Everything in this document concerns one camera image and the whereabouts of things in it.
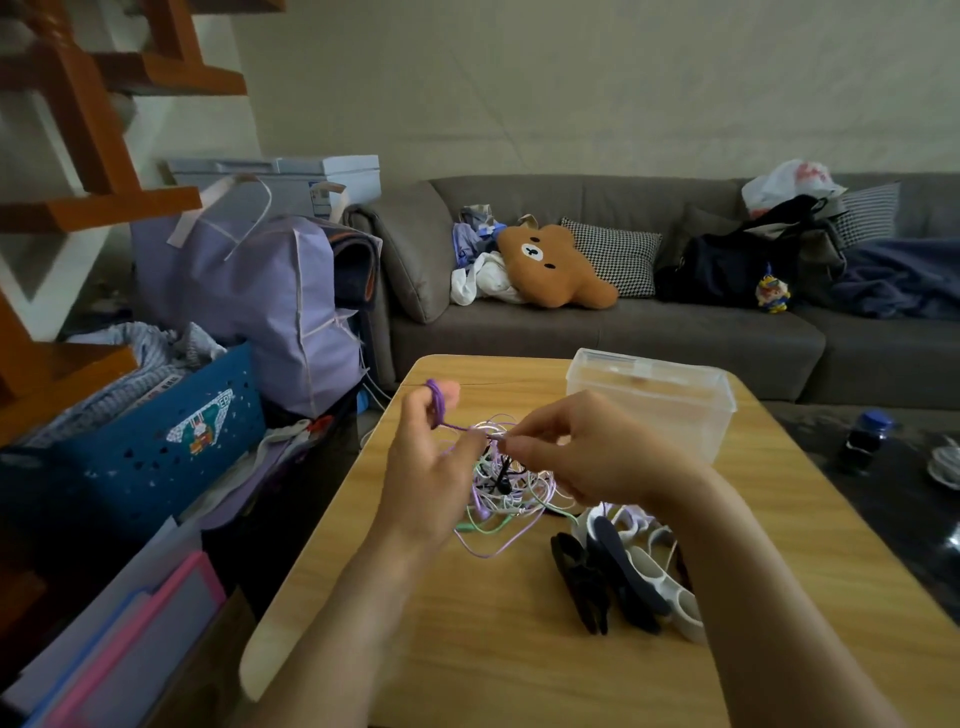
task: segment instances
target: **houndstooth pillow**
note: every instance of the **houndstooth pillow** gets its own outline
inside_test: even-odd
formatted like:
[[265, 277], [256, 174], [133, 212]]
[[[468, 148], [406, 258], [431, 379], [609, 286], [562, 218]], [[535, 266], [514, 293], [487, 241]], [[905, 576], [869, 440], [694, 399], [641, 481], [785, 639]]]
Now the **houndstooth pillow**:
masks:
[[899, 182], [848, 192], [840, 199], [847, 211], [832, 220], [840, 250], [865, 240], [897, 235]]
[[560, 224], [573, 233], [577, 250], [590, 261], [597, 277], [612, 283], [622, 298], [650, 298], [657, 292], [654, 260], [662, 235], [598, 228], [567, 217]]

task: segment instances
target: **wooden table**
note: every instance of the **wooden table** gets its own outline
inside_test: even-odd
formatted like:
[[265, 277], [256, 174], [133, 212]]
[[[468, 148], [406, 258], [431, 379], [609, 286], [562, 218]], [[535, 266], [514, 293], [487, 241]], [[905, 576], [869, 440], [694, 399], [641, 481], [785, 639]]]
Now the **wooden table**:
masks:
[[[448, 415], [469, 425], [517, 419], [562, 397], [569, 362], [427, 356], [398, 396], [428, 377], [463, 385]], [[960, 635], [750, 392], [732, 377], [738, 411], [717, 469], [754, 509], [804, 588], [860, 664], [916, 726], [956, 725]], [[240, 667], [258, 698], [324, 604], [372, 521], [395, 400], [260, 622]], [[578, 621], [550, 556], [566, 529], [542, 518], [500, 556], [480, 560], [451, 538], [407, 606], [371, 724], [400, 726], [726, 724], [706, 648], [667, 627], [652, 637], [614, 606], [610, 634]], [[504, 529], [503, 538], [513, 533]], [[473, 536], [494, 550], [498, 537]]]

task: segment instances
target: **purple bag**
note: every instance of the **purple bag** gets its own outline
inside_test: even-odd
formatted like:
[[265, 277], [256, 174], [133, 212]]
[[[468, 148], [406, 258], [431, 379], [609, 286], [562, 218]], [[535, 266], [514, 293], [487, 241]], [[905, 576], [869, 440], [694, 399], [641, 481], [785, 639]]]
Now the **purple bag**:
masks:
[[[263, 185], [262, 209], [245, 208], [239, 217], [246, 219], [218, 215], [223, 206], [210, 210], [239, 182]], [[360, 340], [347, 321], [354, 311], [334, 306], [334, 253], [324, 230], [293, 215], [261, 224], [270, 189], [250, 175], [215, 182], [201, 201], [179, 217], [131, 223], [144, 302], [164, 327], [183, 330], [192, 321], [225, 345], [249, 341], [263, 396], [320, 416], [364, 375]]]

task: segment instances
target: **bear pillow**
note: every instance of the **bear pillow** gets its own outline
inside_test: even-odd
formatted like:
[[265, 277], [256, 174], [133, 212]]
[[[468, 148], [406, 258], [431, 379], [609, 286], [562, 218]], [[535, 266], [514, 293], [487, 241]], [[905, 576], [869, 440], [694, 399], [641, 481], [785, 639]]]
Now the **bear pillow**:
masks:
[[596, 276], [590, 261], [574, 247], [573, 233], [567, 228], [506, 228], [496, 245], [510, 283], [530, 303], [544, 308], [565, 303], [610, 308], [616, 303], [616, 288]]

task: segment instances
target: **blue basket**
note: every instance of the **blue basket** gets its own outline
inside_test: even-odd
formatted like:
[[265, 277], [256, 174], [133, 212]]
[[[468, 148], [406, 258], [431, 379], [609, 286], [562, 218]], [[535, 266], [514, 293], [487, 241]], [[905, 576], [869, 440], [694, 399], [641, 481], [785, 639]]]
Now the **blue basket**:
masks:
[[41, 538], [81, 530], [143, 543], [264, 429], [244, 344], [94, 432], [0, 450], [0, 514]]

